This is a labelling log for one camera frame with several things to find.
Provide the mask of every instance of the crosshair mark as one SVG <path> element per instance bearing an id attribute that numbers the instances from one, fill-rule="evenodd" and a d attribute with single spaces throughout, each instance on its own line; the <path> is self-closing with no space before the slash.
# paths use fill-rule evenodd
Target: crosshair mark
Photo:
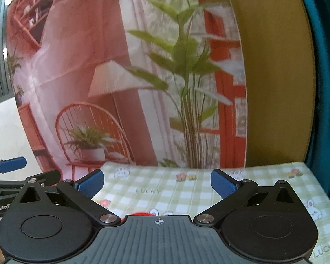
<path id="1" fill-rule="evenodd" d="M 162 219 L 159 218 L 159 219 L 157 219 L 157 220 L 155 220 L 153 222 L 155 222 L 156 224 L 160 225 L 160 224 L 163 224 L 166 221 L 164 221 L 164 220 L 162 220 Z"/>

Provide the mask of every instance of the teal curtain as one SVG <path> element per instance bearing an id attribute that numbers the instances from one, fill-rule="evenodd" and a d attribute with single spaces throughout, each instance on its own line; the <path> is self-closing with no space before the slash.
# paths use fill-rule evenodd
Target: teal curtain
<path id="1" fill-rule="evenodd" d="M 315 118 L 306 164 L 330 198 L 330 0 L 303 1 L 317 66 Z"/>

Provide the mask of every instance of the silver screw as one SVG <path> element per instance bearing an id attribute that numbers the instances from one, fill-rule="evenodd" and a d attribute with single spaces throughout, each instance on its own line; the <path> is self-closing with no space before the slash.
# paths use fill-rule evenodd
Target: silver screw
<path id="1" fill-rule="evenodd" d="M 201 214 L 197 216 L 197 220 L 201 223 L 211 223 L 214 217 L 211 214 Z"/>
<path id="2" fill-rule="evenodd" d="M 117 220 L 117 216 L 114 214 L 104 214 L 100 217 L 100 220 L 104 223 L 112 223 Z"/>

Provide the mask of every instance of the white wall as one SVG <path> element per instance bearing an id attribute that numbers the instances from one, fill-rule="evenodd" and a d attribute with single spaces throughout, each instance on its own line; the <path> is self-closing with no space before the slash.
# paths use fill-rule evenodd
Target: white wall
<path id="1" fill-rule="evenodd" d="M 25 180 L 40 174 L 40 167 L 29 146 L 14 98 L 0 103 L 0 160 L 25 157 L 27 166 L 18 171 L 0 174 L 0 180 Z"/>

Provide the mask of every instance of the checkered tablecloth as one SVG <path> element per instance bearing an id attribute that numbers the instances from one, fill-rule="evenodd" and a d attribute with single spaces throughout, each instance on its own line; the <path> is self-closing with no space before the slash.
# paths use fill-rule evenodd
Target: checkered tablecloth
<path id="1" fill-rule="evenodd" d="M 155 215 L 198 213 L 221 201 L 211 188 L 207 169 L 127 166 L 106 163 L 103 189 L 93 198 L 123 218 L 147 211 Z M 254 180 L 274 185 L 287 180 L 303 201 L 319 230 L 319 239 L 310 261 L 330 264 L 330 200 L 304 163 L 223 170 L 237 180 Z"/>

